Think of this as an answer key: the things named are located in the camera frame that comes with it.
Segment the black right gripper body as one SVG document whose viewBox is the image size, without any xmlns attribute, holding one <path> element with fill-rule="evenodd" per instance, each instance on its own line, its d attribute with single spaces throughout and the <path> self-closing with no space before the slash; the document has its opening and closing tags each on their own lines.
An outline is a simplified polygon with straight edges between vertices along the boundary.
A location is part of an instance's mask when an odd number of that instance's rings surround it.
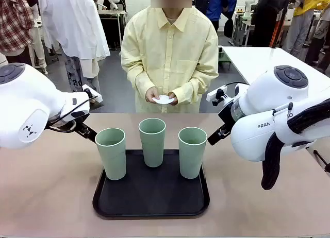
<svg viewBox="0 0 330 238">
<path fill-rule="evenodd" d="M 220 117 L 220 119 L 223 121 L 223 125 L 220 127 L 221 130 L 225 130 L 225 131 L 231 131 L 232 127 L 235 124 L 235 120 L 232 117 L 231 114 L 231 107 L 233 104 L 227 104 L 225 107 L 223 107 L 223 109 L 220 111 L 220 113 L 218 114 L 218 116 Z"/>
</svg>

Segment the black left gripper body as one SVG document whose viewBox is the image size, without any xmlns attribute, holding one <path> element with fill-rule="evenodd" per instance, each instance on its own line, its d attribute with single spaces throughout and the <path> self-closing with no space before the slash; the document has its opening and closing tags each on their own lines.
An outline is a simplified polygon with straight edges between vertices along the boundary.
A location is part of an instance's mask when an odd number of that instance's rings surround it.
<svg viewBox="0 0 330 238">
<path fill-rule="evenodd" d="M 75 128 L 74 132 L 82 136 L 83 138 L 88 138 L 90 134 L 90 129 L 87 125 L 84 124 L 84 121 L 80 118 L 74 120 Z"/>
</svg>

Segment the person's right hand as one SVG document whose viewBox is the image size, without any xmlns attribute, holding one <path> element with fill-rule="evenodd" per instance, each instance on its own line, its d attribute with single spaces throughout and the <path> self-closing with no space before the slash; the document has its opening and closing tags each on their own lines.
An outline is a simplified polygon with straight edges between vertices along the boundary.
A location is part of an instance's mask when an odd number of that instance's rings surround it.
<svg viewBox="0 0 330 238">
<path fill-rule="evenodd" d="M 158 90 L 156 87 L 151 87 L 147 90 L 146 94 L 145 94 L 145 100 L 148 103 L 153 103 L 155 104 L 155 99 L 159 100 L 159 95 L 158 95 Z"/>
</svg>

